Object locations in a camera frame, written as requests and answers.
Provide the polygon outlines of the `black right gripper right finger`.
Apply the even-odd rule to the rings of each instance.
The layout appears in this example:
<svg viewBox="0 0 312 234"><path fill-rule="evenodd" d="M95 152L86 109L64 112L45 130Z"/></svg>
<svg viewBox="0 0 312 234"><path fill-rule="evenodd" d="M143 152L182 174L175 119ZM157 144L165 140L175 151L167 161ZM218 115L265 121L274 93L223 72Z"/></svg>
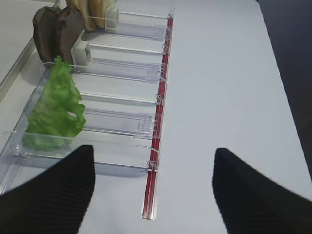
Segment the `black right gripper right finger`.
<svg viewBox="0 0 312 234"><path fill-rule="evenodd" d="M214 198L229 234L310 234L312 202L226 148L214 155Z"/></svg>

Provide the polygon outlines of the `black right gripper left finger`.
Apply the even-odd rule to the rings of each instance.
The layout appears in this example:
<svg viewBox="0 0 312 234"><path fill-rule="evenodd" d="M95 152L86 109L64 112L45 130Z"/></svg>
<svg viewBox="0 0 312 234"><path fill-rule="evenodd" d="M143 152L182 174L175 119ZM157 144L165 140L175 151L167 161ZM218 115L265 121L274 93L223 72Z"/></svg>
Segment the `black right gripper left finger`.
<svg viewBox="0 0 312 234"><path fill-rule="evenodd" d="M0 196L2 234L77 234L93 196L94 149L81 145Z"/></svg>

